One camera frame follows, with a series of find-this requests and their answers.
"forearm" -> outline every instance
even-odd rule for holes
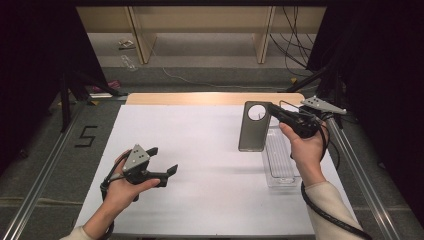
[[[121,209],[103,203],[83,226],[83,229],[91,238],[99,239],[106,233],[110,224],[121,212]]]
[[[319,162],[317,164],[314,164],[314,162],[318,161],[309,161],[308,164],[296,163],[296,167],[299,170],[305,187],[327,181],[321,171]]]
[[[322,182],[309,186],[306,188],[306,194],[310,200],[324,212],[362,230],[361,226],[355,221],[352,214],[343,203],[339,191],[331,183]],[[316,234],[316,239],[361,239],[325,220],[309,207],[308,214]]]

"gray device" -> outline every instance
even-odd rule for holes
[[[243,120],[241,123],[239,151],[262,152],[265,147],[267,130],[271,115],[267,111],[270,102],[247,101],[244,104]],[[263,112],[252,111],[254,108],[263,107]]]

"wooden strip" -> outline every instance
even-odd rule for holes
[[[281,100],[299,105],[304,97],[300,93],[132,93],[127,105],[244,105],[246,101],[264,101],[279,104]]]

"clear plastic container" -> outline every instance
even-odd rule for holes
[[[299,176],[295,175],[293,169],[295,166],[290,158],[289,144],[286,143],[288,140],[281,132],[278,121],[272,120],[268,129],[265,148],[262,151],[268,187],[297,186]]]
[[[122,55],[121,60],[122,66],[125,67],[128,71],[134,72],[138,70],[138,67],[134,65],[134,62],[127,55]]]

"transparent plastic box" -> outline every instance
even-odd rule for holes
[[[294,187],[300,177],[294,171],[294,163],[290,158],[288,140],[281,132],[278,121],[270,123],[262,160],[268,187]]]

